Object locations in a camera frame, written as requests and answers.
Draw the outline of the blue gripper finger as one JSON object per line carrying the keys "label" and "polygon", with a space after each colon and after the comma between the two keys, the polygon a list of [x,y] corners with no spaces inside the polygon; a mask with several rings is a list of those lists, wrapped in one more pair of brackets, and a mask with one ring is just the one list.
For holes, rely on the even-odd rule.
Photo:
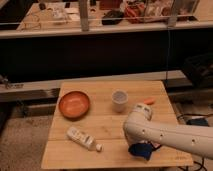
{"label": "blue gripper finger", "polygon": [[148,143],[136,143],[129,147],[128,152],[133,156],[149,160],[152,155],[152,146]]}

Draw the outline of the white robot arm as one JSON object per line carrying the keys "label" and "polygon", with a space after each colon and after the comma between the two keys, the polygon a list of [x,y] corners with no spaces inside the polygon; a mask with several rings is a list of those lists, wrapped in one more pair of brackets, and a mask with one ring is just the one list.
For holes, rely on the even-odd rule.
{"label": "white robot arm", "polygon": [[213,127],[175,125],[152,121],[152,109],[137,103],[123,123],[124,134],[213,160]]}

